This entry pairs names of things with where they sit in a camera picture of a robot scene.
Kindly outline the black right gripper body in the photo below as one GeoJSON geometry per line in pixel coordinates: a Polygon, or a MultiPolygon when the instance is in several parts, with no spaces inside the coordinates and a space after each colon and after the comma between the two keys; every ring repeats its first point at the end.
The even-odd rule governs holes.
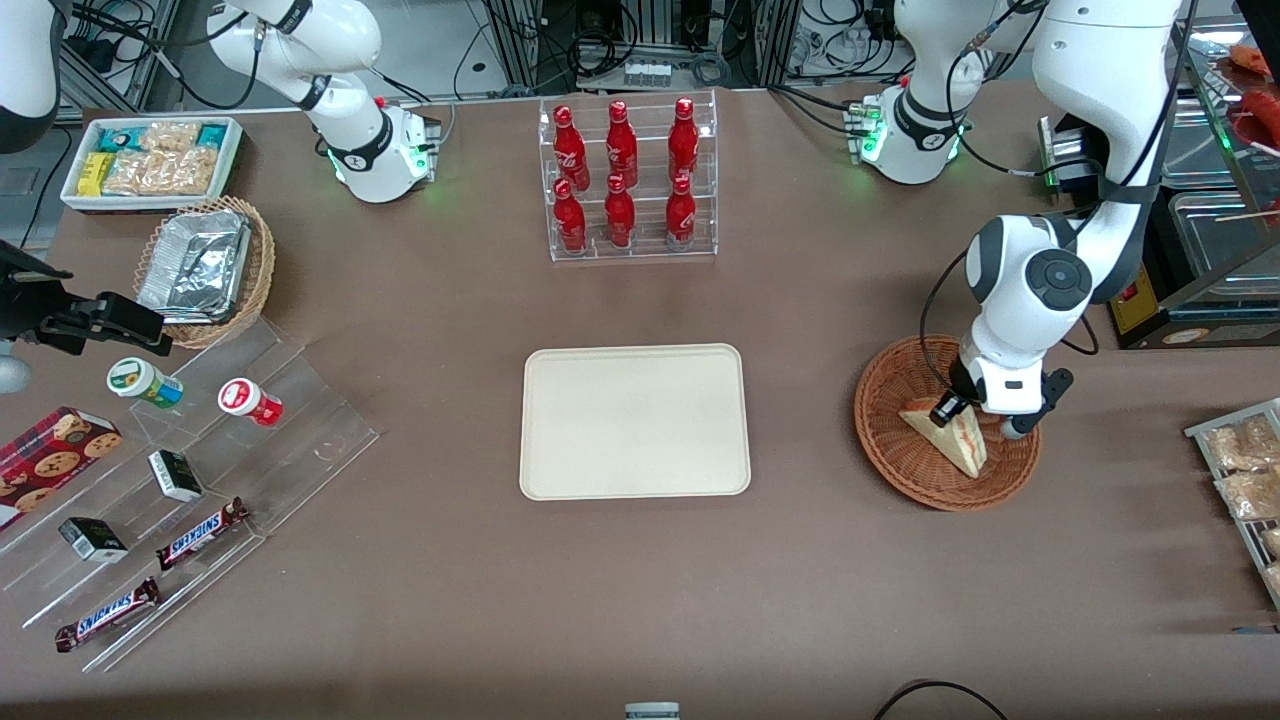
{"type": "Polygon", "coordinates": [[[1,338],[38,345],[38,324],[72,305],[63,281],[74,277],[1,241],[1,338]]]}

